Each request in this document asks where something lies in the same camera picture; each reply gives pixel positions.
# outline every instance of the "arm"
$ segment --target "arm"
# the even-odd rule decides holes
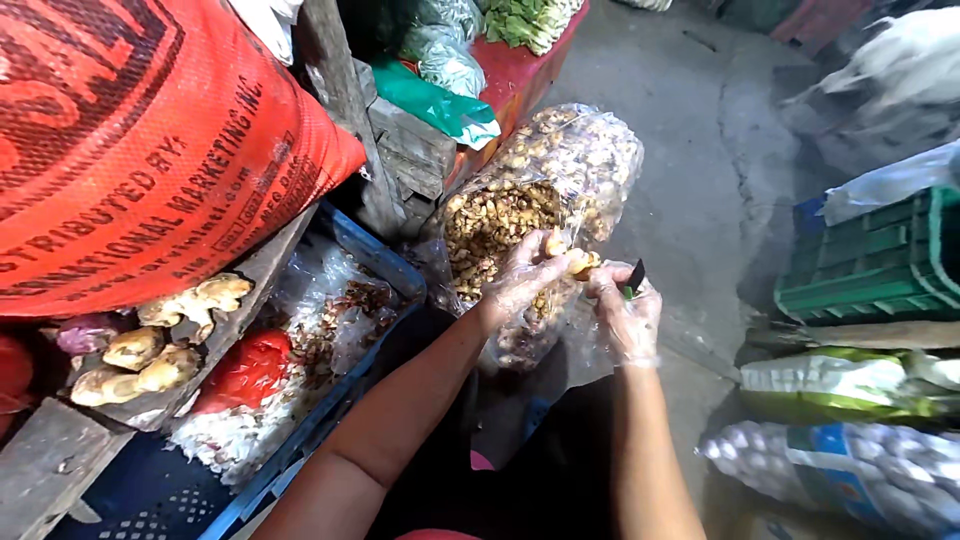
[[[484,299],[353,406],[307,460],[253,540],[363,538],[387,491],[456,399],[490,333],[530,305],[568,259],[539,265],[528,234]]]
[[[618,353],[614,370],[613,500],[620,536],[626,540],[705,539],[686,490],[670,438],[666,400],[657,375],[660,294],[645,281],[629,303],[619,283],[629,265],[591,271],[588,294],[598,298],[597,317]]]

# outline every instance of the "wooden plank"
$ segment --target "wooden plank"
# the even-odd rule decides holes
[[[376,99],[376,80],[373,78],[373,68],[364,61],[353,59],[353,68],[357,71],[357,80],[360,81],[360,93],[363,95],[363,105],[368,108]]]
[[[365,166],[370,182],[360,194],[364,206],[357,211],[357,219],[387,240],[396,238],[405,220],[399,189],[380,162],[336,0],[306,0],[300,8],[294,36],[307,72],[315,71],[311,80],[316,82],[318,75],[323,79],[324,88],[318,91],[328,97],[324,107],[346,122],[345,127],[367,151]]]
[[[0,540],[38,540],[133,437],[47,398],[0,453]]]
[[[391,150],[441,178],[453,171],[457,158],[455,140],[382,97],[373,101],[369,112],[380,148]]]
[[[774,326],[747,332],[763,345],[835,345],[864,349],[954,349],[960,347],[960,322],[903,321],[843,327]]]
[[[401,183],[401,193],[403,192],[403,187],[406,186],[431,201],[437,200],[444,195],[443,177],[424,171],[418,165],[405,160],[393,150],[380,148],[380,158],[383,160],[383,168],[387,171],[387,174],[394,175]]]
[[[311,205],[283,229],[276,232],[259,249],[241,260],[236,266],[228,269],[229,272],[236,272],[251,280],[254,283],[253,291],[240,301],[240,308],[236,311],[220,313],[214,310],[214,320],[217,326],[204,342],[207,354],[204,358],[204,366],[196,377],[188,381],[187,384],[166,392],[144,394],[124,404],[102,405],[94,410],[131,428],[143,431],[159,429],[165,420],[176,413],[190,399],[194,391],[200,387],[200,383],[220,361],[220,358],[243,335],[247,326],[253,321],[263,303],[270,296],[276,277],[286,266],[287,260],[290,259],[294,247],[300,237],[303,236],[310,218],[317,211],[318,204]],[[193,323],[182,324],[187,325],[188,328]],[[179,333],[178,330],[179,327],[173,328],[174,336]]]

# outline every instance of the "red plastic bag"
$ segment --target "red plastic bag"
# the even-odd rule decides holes
[[[216,0],[0,0],[0,314],[212,276],[364,162]]]
[[[0,334],[0,437],[13,422],[13,415],[30,406],[27,393],[34,377],[34,363],[19,341]]]
[[[207,414],[240,405],[257,408],[276,393],[286,370],[290,336],[283,330],[256,331],[233,344],[204,381],[191,412]]]

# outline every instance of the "hand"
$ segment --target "hand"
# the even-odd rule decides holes
[[[626,262],[605,261],[589,271],[587,297],[598,300],[593,312],[619,353],[616,365],[657,367],[657,326],[663,298],[644,279],[633,300],[624,299],[620,288],[633,271]]]
[[[481,310],[485,331],[494,331],[529,307],[544,287],[556,281],[570,265],[570,258],[546,258],[544,245],[550,231],[531,231],[507,257],[493,281],[483,289]]]

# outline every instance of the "green plastic crate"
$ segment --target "green plastic crate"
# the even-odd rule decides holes
[[[931,187],[801,235],[777,281],[780,310],[810,326],[960,320],[960,191]]]

